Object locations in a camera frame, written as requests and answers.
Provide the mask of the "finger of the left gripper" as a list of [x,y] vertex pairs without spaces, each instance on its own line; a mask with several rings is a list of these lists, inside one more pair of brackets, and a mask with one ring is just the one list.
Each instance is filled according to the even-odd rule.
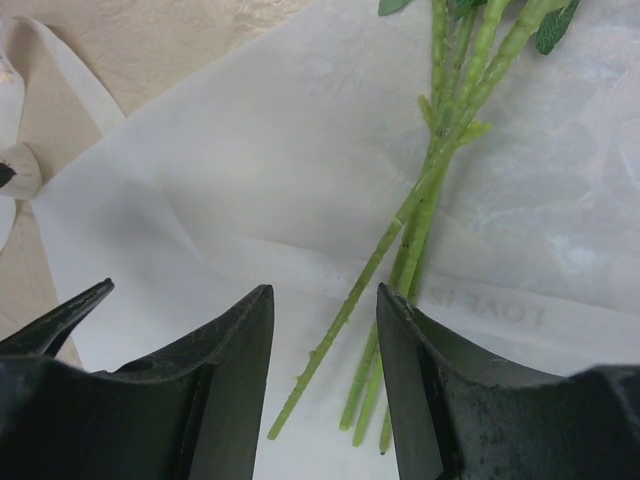
[[97,283],[1,341],[1,356],[54,358],[72,331],[113,291],[111,278]]

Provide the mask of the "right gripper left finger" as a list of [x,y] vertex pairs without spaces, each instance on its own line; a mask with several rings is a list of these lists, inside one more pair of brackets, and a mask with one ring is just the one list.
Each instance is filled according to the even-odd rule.
[[113,372],[1,356],[5,479],[249,479],[274,332],[261,285]]

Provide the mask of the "white wrapping paper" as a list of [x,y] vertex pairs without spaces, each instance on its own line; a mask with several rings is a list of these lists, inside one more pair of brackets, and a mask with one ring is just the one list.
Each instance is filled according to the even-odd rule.
[[[113,371],[275,293],[269,428],[418,180],[431,5],[319,1],[207,65],[34,202],[56,291],[115,289],[73,333]],[[557,375],[639,359],[639,5],[584,1],[479,112],[429,236],[419,307]]]

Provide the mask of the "cream printed ribbon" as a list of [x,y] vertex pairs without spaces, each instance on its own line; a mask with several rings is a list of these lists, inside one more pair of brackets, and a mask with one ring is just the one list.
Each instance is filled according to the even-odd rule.
[[50,58],[74,101],[100,136],[109,135],[126,114],[113,94],[80,56],[42,21],[25,15],[1,20],[1,248],[18,218],[19,204],[34,199],[45,184],[36,152],[20,137],[24,126],[28,77],[11,57],[9,35],[28,30]]

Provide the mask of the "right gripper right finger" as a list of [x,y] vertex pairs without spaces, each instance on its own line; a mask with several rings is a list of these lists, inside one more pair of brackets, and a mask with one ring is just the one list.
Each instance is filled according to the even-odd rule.
[[635,479],[639,369],[568,377],[496,355],[388,285],[376,321],[403,479]]

